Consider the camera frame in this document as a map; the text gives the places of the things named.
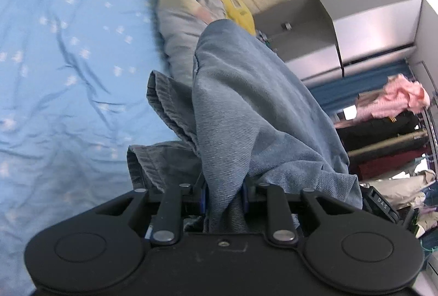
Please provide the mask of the blue curtain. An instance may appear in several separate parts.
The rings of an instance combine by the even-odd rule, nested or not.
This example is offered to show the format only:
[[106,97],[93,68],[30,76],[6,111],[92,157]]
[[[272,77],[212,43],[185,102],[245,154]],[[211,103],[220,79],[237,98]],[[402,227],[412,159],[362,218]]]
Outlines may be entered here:
[[409,80],[414,78],[406,60],[400,60],[315,86],[310,88],[310,92],[322,109],[331,116],[352,106],[360,93],[381,89],[390,76],[398,74],[403,74]]

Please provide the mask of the light blue star bedsheet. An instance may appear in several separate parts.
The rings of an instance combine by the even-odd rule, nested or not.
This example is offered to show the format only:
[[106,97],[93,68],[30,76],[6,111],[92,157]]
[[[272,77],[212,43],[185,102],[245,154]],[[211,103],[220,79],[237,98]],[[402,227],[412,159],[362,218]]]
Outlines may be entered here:
[[1,294],[29,295],[39,231],[131,189],[131,144],[174,140],[155,0],[1,0]]

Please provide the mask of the grey quilt duvet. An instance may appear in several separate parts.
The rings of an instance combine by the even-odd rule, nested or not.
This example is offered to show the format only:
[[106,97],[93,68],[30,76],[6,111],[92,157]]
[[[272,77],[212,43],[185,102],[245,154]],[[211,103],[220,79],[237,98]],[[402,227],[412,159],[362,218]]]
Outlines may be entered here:
[[158,29],[171,76],[192,85],[193,60],[207,25],[226,17],[221,0],[157,0]]

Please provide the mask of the pink garment on rack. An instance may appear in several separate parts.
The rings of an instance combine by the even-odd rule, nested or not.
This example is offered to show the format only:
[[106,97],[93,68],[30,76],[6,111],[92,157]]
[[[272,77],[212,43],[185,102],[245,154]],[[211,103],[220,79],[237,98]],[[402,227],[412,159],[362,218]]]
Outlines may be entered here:
[[381,88],[365,91],[356,99],[355,121],[396,117],[404,111],[418,114],[427,109],[431,99],[418,81],[410,81],[403,74],[388,77]]

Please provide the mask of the dark hanging clothes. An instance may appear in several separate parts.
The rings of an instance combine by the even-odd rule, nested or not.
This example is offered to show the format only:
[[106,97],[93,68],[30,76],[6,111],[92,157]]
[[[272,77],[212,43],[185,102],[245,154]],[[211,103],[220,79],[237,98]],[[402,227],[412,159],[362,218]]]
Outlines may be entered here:
[[431,138],[421,117],[403,111],[396,117],[370,119],[336,129],[349,160],[349,172],[360,180],[408,167],[432,153]]

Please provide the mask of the grey wall cabinet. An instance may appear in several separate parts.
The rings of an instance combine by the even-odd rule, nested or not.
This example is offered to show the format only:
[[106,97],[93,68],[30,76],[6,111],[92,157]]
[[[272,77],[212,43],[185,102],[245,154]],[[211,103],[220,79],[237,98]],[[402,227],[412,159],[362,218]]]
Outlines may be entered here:
[[426,0],[287,0],[255,27],[307,87],[407,60]]

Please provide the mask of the yellow pillow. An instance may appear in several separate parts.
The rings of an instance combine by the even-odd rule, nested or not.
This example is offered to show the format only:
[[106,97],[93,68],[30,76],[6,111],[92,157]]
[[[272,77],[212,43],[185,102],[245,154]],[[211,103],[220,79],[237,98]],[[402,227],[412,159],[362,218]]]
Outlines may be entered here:
[[240,27],[244,28],[253,36],[256,36],[255,23],[251,11],[243,0],[221,0],[226,17]]

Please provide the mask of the blue denim jeans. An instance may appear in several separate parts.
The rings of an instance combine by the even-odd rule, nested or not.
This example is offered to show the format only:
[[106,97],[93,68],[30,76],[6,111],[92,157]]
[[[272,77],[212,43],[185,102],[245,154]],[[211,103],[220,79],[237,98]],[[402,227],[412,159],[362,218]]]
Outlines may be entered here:
[[191,56],[192,84],[158,71],[147,100],[177,140],[127,151],[134,188],[164,191],[204,177],[204,229],[247,232],[244,180],[297,194],[314,188],[356,208],[362,195],[331,119],[307,87],[259,40],[230,20],[203,31]]

